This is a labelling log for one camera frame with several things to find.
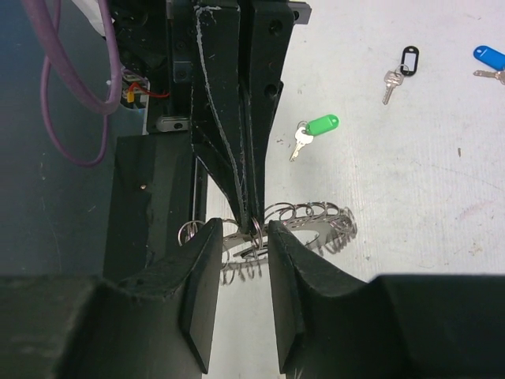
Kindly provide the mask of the key with blue tag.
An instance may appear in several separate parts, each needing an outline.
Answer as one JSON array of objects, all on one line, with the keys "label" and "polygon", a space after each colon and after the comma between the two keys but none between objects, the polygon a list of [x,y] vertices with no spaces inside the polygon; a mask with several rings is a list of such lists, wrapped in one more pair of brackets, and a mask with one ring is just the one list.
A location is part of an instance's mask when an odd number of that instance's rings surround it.
[{"label": "key with blue tag", "polygon": [[504,84],[504,53],[501,53],[491,47],[480,45],[473,51],[473,56],[479,62],[491,68],[491,71],[476,70],[473,72],[475,77],[487,77],[498,80]]}]

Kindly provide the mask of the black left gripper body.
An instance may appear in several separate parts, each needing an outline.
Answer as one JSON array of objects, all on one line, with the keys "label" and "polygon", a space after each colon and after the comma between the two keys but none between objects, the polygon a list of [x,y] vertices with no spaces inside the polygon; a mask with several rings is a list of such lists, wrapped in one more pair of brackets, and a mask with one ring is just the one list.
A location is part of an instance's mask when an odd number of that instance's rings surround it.
[{"label": "black left gripper body", "polygon": [[[286,2],[296,24],[308,24],[311,8],[305,2]],[[184,132],[189,129],[191,81],[196,68],[193,24],[194,1],[110,1],[110,14],[125,67],[124,85],[133,75],[147,80],[152,93],[136,90],[133,100],[123,97],[125,107],[145,111],[146,133]]]}]

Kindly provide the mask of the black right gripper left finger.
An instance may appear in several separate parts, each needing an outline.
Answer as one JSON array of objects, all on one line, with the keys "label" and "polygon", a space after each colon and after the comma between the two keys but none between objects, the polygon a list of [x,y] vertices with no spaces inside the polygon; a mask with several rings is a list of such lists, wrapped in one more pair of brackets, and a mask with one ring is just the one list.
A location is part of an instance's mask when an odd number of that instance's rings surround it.
[{"label": "black right gripper left finger", "polygon": [[223,223],[118,283],[1,279],[4,378],[200,378],[209,370]]}]

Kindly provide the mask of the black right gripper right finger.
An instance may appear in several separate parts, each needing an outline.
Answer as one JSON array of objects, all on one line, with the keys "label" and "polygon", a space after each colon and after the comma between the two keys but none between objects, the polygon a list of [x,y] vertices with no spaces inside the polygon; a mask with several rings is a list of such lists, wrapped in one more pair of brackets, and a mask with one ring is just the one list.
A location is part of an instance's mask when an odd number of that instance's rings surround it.
[{"label": "black right gripper right finger", "polygon": [[501,378],[501,275],[361,281],[268,228],[279,369],[288,378]]}]

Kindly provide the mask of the metal key ring disc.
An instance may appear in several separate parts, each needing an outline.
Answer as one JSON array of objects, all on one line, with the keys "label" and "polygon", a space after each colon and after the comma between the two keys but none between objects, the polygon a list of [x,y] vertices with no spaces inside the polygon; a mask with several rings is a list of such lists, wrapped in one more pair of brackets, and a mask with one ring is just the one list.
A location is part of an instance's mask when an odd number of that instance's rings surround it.
[{"label": "metal key ring disc", "polygon": [[268,223],[280,222],[301,244],[319,254],[337,254],[357,236],[357,223],[353,213],[347,207],[327,202],[306,202],[293,204],[277,202],[265,209],[265,224],[253,223],[253,231],[232,232],[231,226],[238,222],[224,219],[223,255],[220,269],[220,284],[229,286],[233,282],[246,282],[263,276],[264,267],[268,264],[267,253],[257,260],[244,260],[233,257],[233,254],[255,237],[264,237],[268,241]]}]

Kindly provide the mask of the black tag with white label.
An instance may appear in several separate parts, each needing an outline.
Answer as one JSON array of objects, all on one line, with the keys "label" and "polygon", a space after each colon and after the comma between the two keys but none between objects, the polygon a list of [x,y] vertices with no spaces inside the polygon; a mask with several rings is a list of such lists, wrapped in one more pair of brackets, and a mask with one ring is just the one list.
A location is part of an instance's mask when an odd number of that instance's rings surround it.
[{"label": "black tag with white label", "polygon": [[267,243],[264,237],[255,237],[250,242],[246,242],[233,257],[240,257],[244,260],[257,260],[267,253]]}]

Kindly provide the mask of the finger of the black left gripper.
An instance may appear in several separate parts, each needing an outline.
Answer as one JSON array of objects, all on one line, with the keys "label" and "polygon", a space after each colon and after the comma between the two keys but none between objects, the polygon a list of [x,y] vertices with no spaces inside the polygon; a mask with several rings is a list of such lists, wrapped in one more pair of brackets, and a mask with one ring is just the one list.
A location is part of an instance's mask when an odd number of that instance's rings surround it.
[{"label": "finger of the black left gripper", "polygon": [[222,190],[241,231],[249,229],[245,128],[239,81],[241,11],[237,3],[193,6],[196,68],[193,147]]},{"label": "finger of the black left gripper", "polygon": [[241,2],[239,83],[248,223],[264,223],[266,153],[282,92],[282,68],[294,26],[286,2]]}]

